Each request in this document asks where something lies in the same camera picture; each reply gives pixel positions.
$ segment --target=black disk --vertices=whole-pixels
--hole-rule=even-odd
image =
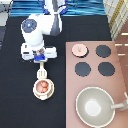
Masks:
[[[112,76],[115,72],[114,66],[109,62],[100,63],[98,70],[103,76]]]
[[[79,76],[82,76],[82,77],[87,76],[89,75],[90,71],[91,71],[91,68],[89,64],[87,64],[86,62],[79,62],[75,66],[75,72]]]
[[[86,57],[88,54],[89,54],[89,50],[88,50],[88,48],[87,48],[87,53],[86,53],[85,55],[83,55],[83,56],[80,56],[79,58],[84,58],[84,57]]]
[[[106,58],[111,55],[111,49],[106,45],[99,45],[96,48],[96,54],[102,58]]]

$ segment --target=mug handle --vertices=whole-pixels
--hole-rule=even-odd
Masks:
[[[46,100],[47,98],[48,98],[48,96],[47,96],[47,95],[40,96],[40,99],[41,99],[41,100]]]

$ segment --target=blue floor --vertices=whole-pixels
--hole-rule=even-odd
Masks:
[[[29,16],[32,13],[40,14],[44,12],[42,8],[43,0],[14,0],[10,16]],[[103,0],[70,0],[68,11],[63,16],[75,15],[106,15]]]

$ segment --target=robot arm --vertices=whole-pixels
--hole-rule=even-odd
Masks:
[[[47,7],[49,7],[50,15],[32,14],[21,24],[22,35],[25,39],[25,43],[21,46],[21,54],[24,60],[34,58],[33,51],[38,51],[44,47],[42,35],[57,36],[62,31],[57,0],[46,1],[45,4],[49,5]],[[55,58],[57,56],[56,48],[45,49],[44,54],[48,58]]]

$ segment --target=black table surface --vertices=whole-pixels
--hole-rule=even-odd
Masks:
[[[24,43],[20,25],[27,17],[11,17],[0,51],[0,128],[66,128],[65,43],[111,41],[107,16],[62,17],[63,30],[56,37],[44,36],[46,46],[55,46],[58,57],[45,63],[55,84],[53,96],[41,101],[33,95],[39,64],[19,61]]]

